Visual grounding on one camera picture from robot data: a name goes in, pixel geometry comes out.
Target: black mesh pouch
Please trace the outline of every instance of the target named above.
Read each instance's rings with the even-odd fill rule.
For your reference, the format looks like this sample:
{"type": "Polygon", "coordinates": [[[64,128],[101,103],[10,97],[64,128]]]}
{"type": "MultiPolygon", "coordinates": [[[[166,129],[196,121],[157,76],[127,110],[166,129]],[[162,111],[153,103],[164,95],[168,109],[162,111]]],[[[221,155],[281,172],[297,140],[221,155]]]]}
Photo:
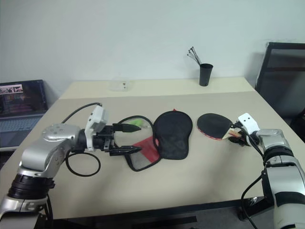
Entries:
{"type": "Polygon", "coordinates": [[[157,118],[153,126],[153,139],[158,145],[161,158],[181,160],[187,157],[193,123],[186,113],[165,112],[157,118]]]}
{"type": "Polygon", "coordinates": [[[148,118],[135,115],[124,118],[118,123],[139,125],[141,127],[140,131],[133,133],[116,132],[114,135],[116,146],[133,145],[142,148],[142,150],[137,153],[125,155],[126,162],[133,171],[142,171],[160,161],[161,157],[158,154],[157,146],[153,140],[154,127],[148,118]]]}

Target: red paddle edge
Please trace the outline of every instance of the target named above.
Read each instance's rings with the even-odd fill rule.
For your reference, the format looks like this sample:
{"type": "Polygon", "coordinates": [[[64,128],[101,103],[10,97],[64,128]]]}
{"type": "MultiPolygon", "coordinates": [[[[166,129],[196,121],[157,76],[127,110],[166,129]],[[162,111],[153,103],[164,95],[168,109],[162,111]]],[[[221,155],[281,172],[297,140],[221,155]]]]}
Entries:
{"type": "Polygon", "coordinates": [[[222,140],[222,138],[216,138],[216,137],[212,137],[212,136],[207,135],[207,134],[204,133],[201,129],[199,129],[198,126],[197,126],[197,129],[198,129],[201,133],[203,133],[205,136],[207,136],[207,137],[209,137],[209,138],[211,138],[211,139],[214,139],[214,140],[217,140],[217,141],[221,141],[221,140],[222,140]]]}

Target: black paddle rubber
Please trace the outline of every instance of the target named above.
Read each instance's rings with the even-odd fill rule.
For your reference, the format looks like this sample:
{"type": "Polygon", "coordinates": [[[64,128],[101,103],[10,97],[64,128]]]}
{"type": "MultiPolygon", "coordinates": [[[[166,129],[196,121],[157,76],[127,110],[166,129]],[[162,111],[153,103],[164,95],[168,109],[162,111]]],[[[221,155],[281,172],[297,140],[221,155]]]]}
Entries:
{"type": "Polygon", "coordinates": [[[198,129],[206,136],[222,140],[230,129],[231,120],[219,114],[203,114],[197,120],[198,129]]]}
{"type": "Polygon", "coordinates": [[[165,112],[157,118],[153,126],[154,140],[158,140],[158,152],[162,158],[181,160],[187,157],[193,123],[186,113],[165,112]]]}

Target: ping pong paddle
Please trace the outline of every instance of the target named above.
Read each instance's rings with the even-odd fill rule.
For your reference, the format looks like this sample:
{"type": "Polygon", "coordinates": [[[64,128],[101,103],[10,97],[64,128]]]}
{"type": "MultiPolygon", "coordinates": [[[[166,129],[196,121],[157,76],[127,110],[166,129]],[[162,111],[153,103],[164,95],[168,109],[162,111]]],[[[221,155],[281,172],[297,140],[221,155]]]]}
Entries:
{"type": "Polygon", "coordinates": [[[241,137],[242,135],[234,131],[230,125],[233,124],[230,119],[219,114],[203,114],[197,120],[197,127],[205,136],[224,140],[229,137],[241,137]]]}

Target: green object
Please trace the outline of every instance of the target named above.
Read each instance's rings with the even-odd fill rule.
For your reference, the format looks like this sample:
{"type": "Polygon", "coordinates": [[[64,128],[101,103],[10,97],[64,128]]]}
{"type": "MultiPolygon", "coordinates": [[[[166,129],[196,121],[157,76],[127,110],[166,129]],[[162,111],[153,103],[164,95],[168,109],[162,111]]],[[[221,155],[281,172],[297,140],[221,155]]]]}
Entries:
{"type": "Polygon", "coordinates": [[[141,127],[142,124],[143,124],[143,120],[142,119],[134,119],[134,120],[130,121],[129,124],[141,127]]]}

